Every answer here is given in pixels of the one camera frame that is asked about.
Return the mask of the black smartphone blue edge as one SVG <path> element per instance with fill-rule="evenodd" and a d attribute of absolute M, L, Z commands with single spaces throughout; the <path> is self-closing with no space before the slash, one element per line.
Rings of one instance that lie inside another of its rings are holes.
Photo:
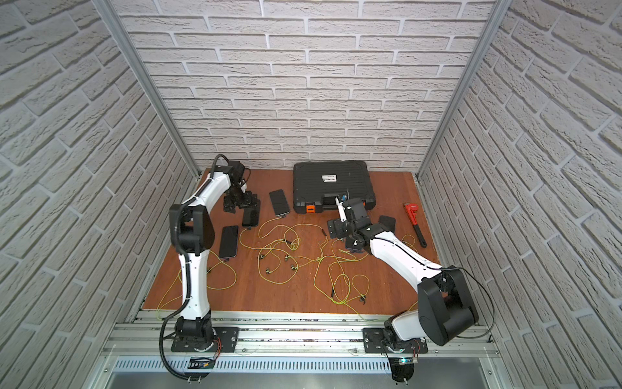
<path fill-rule="evenodd" d="M 395 233 L 396 230 L 396 219 L 393 217 L 382 215 L 378 219 L 379 223 L 388 228 L 388 230 L 392 233 Z"/>

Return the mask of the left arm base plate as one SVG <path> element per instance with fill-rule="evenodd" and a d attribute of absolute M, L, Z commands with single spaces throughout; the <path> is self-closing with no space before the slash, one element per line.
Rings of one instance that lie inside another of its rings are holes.
<path fill-rule="evenodd" d="M 235 351 L 239 327 L 213 327 L 206 336 L 176 333 L 171 351 L 174 353 L 232 353 Z"/>

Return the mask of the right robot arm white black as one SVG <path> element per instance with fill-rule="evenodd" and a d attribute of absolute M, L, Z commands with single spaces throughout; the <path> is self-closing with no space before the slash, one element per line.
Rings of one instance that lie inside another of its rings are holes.
<path fill-rule="evenodd" d="M 381 223 L 374 224 L 361 199 L 335 198 L 340 217 L 328 222 L 332 238 L 351 238 L 354 246 L 392 267 L 416 290 L 418 309 L 387 319 L 383 343 L 389 348 L 427 337 L 443 346 L 479 321 L 463 271 L 441 267 L 401 242 Z"/>

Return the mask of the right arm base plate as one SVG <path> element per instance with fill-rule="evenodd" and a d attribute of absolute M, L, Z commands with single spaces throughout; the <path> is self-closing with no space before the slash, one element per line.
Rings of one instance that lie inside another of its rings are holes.
<path fill-rule="evenodd" d="M 364 352 L 367 354 L 410 354 L 420 355 L 429 352 L 424 338 L 400 340 L 387 328 L 364 327 L 362 329 Z"/>

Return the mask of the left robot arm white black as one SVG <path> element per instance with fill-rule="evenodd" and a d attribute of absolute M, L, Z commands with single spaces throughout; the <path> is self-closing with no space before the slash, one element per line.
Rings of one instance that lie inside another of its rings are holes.
<path fill-rule="evenodd" d="M 207 261 L 215 241 L 210 212 L 219 199 L 226 212 L 257 204 L 247 190 L 248 169 L 238 160 L 216 156 L 202 185 L 181 204 L 169 209 L 171 243 L 181 264 L 182 303 L 175 311 L 173 351 L 206 351 L 215 343 L 207 296 Z"/>

